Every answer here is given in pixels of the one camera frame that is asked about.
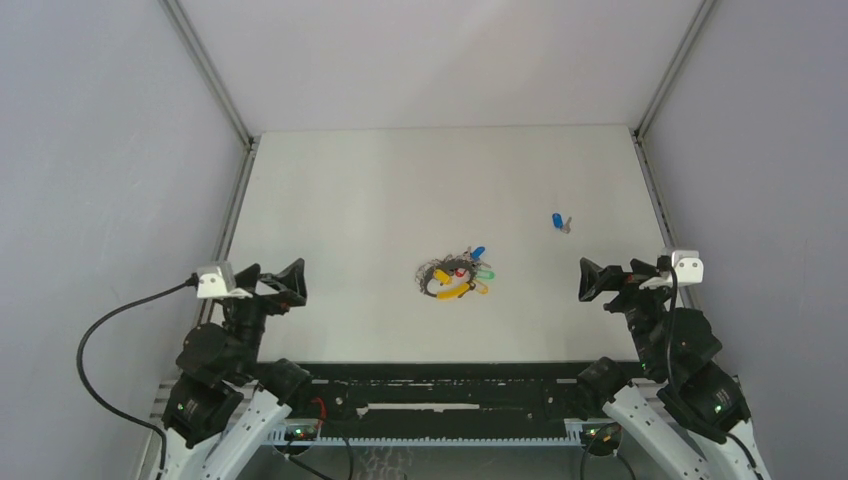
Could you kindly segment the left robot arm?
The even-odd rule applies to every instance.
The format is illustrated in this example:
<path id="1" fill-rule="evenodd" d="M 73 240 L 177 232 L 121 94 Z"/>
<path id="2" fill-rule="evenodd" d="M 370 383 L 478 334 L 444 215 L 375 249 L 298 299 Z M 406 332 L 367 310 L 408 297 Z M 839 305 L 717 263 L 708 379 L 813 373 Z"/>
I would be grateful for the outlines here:
<path id="1" fill-rule="evenodd" d="M 240 272 L 220 262 L 199 268 L 192 285 L 201 300 L 221 303 L 221 323 L 190 330 L 176 359 L 160 479 L 234 479 L 269 433 L 311 407 L 310 373 L 287 360 L 258 361 L 268 317 L 307 303 L 305 261 L 278 273 L 253 264 Z"/>

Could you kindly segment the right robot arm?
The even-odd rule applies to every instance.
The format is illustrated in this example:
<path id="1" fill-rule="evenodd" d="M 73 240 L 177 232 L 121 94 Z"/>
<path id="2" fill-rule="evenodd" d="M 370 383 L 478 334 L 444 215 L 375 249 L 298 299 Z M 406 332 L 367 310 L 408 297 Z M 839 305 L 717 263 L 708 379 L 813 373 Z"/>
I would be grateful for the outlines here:
<path id="1" fill-rule="evenodd" d="M 698 251 L 671 250 L 654 264 L 634 259 L 628 269 L 588 258 L 579 266 L 579 301 L 614 293 L 605 311 L 624 316 L 644 377 L 659 384 L 664 411 L 689 437 L 659 419 L 608 357 L 578 375 L 572 401 L 578 417 L 609 418 L 675 479 L 769 478 L 743 391 L 714 360 L 720 340 L 702 311 L 677 303 L 681 288 L 703 280 Z"/>

